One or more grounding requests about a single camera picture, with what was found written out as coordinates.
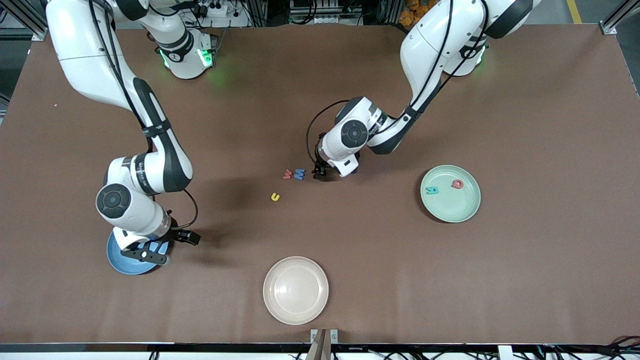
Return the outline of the blue plate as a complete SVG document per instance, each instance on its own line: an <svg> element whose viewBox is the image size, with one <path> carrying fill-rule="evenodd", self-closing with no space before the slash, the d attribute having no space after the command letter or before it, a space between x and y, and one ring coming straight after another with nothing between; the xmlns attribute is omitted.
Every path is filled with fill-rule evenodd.
<svg viewBox="0 0 640 360"><path fill-rule="evenodd" d="M158 267L157 264L153 264L151 262L139 261L121 255L121 249L117 244L113 232L110 233L109 239L107 240L106 256L112 268L124 275L144 275Z"/></svg>

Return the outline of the beige plate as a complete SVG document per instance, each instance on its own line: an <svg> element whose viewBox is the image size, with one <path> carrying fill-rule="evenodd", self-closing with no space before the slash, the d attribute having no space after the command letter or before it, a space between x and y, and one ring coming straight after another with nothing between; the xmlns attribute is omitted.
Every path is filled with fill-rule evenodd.
<svg viewBox="0 0 640 360"><path fill-rule="evenodd" d="M262 287L268 312L285 325L308 324L329 301L329 278L312 259L290 256L272 265Z"/></svg>

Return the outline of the green plate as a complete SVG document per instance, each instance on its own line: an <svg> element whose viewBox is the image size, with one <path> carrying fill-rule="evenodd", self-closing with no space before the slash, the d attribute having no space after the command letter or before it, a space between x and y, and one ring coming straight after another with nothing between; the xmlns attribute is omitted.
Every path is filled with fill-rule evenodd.
<svg viewBox="0 0 640 360"><path fill-rule="evenodd" d="M455 179L464 182L462 189L451 186ZM439 194L425 193L425 187L434 186L439 188ZM425 209L446 223L463 223L469 220L482 202L482 192L477 180L462 167L450 164L428 170L422 177L419 194Z"/></svg>

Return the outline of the grey equipment rack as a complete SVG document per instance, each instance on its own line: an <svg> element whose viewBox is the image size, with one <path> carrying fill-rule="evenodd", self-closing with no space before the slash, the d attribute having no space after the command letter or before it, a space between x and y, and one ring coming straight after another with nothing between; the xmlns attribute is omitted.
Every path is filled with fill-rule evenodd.
<svg viewBox="0 0 640 360"><path fill-rule="evenodd" d="M296 25L361 25L362 0L288 0L288 22Z"/></svg>

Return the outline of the orange packaged items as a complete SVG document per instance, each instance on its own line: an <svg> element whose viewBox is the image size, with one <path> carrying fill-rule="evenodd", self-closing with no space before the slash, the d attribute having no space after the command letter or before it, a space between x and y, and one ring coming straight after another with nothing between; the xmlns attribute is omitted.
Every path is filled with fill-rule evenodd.
<svg viewBox="0 0 640 360"><path fill-rule="evenodd" d="M416 25L430 7L430 0L404 0L404 6L397 22L405 28Z"/></svg>

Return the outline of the white power strip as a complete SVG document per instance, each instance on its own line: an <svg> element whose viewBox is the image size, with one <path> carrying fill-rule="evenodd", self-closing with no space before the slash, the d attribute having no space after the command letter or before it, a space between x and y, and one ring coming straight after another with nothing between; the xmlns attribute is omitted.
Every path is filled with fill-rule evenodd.
<svg viewBox="0 0 640 360"><path fill-rule="evenodd" d="M199 0L194 3L193 11L202 19L225 19L230 12L230 7L227 0Z"/></svg>

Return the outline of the aluminium frame corner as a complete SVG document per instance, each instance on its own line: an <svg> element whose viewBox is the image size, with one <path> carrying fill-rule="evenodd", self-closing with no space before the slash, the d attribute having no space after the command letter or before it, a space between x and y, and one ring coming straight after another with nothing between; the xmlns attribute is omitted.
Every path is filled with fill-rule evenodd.
<svg viewBox="0 0 640 360"><path fill-rule="evenodd" d="M0 40L44 41L47 0L0 0Z"/></svg>
<svg viewBox="0 0 640 360"><path fill-rule="evenodd" d="M622 0L611 12L599 21L603 35L617 34L617 26L625 19L640 14L640 0Z"/></svg>

